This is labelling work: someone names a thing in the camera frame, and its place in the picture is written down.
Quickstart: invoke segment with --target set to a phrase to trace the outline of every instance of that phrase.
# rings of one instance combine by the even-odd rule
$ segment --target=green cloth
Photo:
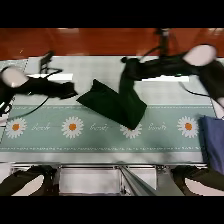
[[[96,79],[89,92],[77,99],[82,105],[134,130],[141,121],[147,105],[133,89],[134,81],[122,73],[119,94]]]

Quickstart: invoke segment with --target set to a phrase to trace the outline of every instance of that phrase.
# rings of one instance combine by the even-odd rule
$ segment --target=blue cloth
[[[224,175],[224,120],[201,118],[210,167]]]

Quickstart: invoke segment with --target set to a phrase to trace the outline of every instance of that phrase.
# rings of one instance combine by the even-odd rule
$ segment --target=white flower
[[[65,122],[63,122],[63,135],[65,135],[66,138],[75,138],[76,136],[82,134],[81,131],[83,130],[83,126],[84,124],[82,120],[78,117],[69,117]]]
[[[178,130],[182,131],[182,135],[188,138],[194,138],[198,135],[198,124],[197,122],[190,117],[182,117],[178,121]]]
[[[138,126],[135,128],[135,130],[131,130],[129,128],[126,128],[123,125],[120,125],[121,129],[120,131],[123,132],[123,135],[126,136],[126,138],[135,138],[136,136],[139,136],[141,134],[141,130],[142,130],[142,125],[138,124]]]
[[[23,131],[26,130],[26,121],[23,118],[17,118],[12,121],[9,121],[6,125],[6,135],[8,138],[17,138],[23,134]]]

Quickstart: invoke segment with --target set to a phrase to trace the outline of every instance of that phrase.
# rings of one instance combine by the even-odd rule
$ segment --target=orange flower center
[[[14,125],[12,126],[12,130],[13,130],[13,131],[17,131],[17,130],[19,130],[19,124],[14,124]]]
[[[185,128],[186,128],[188,131],[190,131],[190,130],[192,129],[192,124],[190,124],[190,123],[186,123],[186,124],[185,124]]]
[[[69,129],[70,129],[71,131],[74,131],[74,130],[76,129],[76,124],[70,124],[70,125],[69,125]]]

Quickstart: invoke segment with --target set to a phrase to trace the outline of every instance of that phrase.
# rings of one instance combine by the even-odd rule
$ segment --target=wooden floor
[[[56,55],[142,55],[158,45],[154,28],[0,28],[0,60]],[[173,28],[169,54],[199,43],[217,47],[224,57],[223,28]]]

